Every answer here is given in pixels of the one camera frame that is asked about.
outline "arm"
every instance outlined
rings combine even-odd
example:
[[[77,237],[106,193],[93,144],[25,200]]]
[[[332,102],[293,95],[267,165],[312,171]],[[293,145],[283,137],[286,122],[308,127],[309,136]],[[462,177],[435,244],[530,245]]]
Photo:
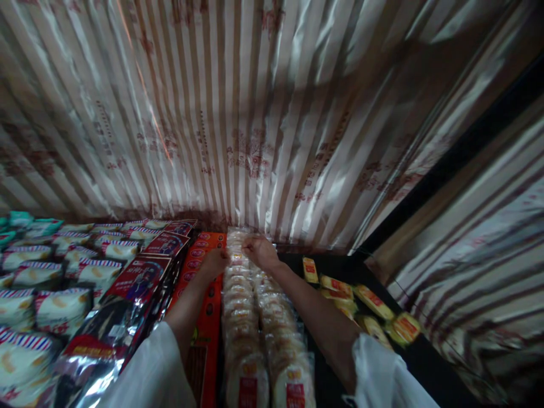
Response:
[[[208,285],[224,272],[227,266],[228,257],[226,252],[219,249],[208,252],[200,270],[191,282],[189,282],[176,305],[164,319],[176,337],[180,348],[181,360],[184,363],[187,360],[191,338]]]
[[[361,329],[280,262],[272,244],[263,237],[246,239],[242,251],[282,287],[347,392],[354,394],[357,376],[351,350]]]

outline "cream striped fabric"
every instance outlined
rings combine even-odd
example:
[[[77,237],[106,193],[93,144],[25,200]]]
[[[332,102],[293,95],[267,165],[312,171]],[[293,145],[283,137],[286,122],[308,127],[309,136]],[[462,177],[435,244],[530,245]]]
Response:
[[[537,7],[2,1],[0,209],[347,252],[540,50]]]

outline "red label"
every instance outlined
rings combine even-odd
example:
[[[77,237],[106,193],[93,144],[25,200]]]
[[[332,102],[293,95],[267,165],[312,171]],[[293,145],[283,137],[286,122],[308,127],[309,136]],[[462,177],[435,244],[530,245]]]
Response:
[[[157,238],[151,241],[143,253],[166,255],[173,258],[179,254],[188,241],[189,238],[186,236],[173,232],[161,232]]]
[[[287,408],[304,408],[304,384],[287,384]]]
[[[240,379],[238,408],[257,408],[257,379]]]

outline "white sleeve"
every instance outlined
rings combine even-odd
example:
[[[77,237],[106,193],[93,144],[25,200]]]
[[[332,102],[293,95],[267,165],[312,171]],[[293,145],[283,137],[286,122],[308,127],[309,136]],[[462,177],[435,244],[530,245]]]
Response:
[[[170,327],[162,322],[102,398],[99,407],[196,407]]]
[[[372,337],[361,334],[353,345],[358,408],[439,408],[408,371],[404,360]]]

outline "black surface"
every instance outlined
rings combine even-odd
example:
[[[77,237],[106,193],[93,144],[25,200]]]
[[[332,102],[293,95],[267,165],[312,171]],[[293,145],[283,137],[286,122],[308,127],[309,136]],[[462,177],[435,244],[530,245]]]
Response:
[[[352,262],[380,247],[461,168],[544,93],[544,52],[497,98],[362,243]]]
[[[300,276],[304,276],[302,255],[279,254],[280,259],[288,264]],[[318,274],[325,274],[349,284],[360,283],[371,289],[394,313],[402,312],[389,292],[378,282],[374,275],[362,264],[356,269],[345,266],[351,257],[312,255]],[[370,309],[358,301],[359,313],[375,316]],[[342,395],[345,389],[327,365],[325,358],[317,348],[312,336],[307,332],[308,348],[315,353],[316,402],[318,407],[345,406]],[[416,341],[402,349],[390,341],[395,351],[403,358],[408,370],[434,398],[436,403],[446,407],[479,406],[478,401],[469,392],[452,367],[436,352],[428,340],[420,335]]]

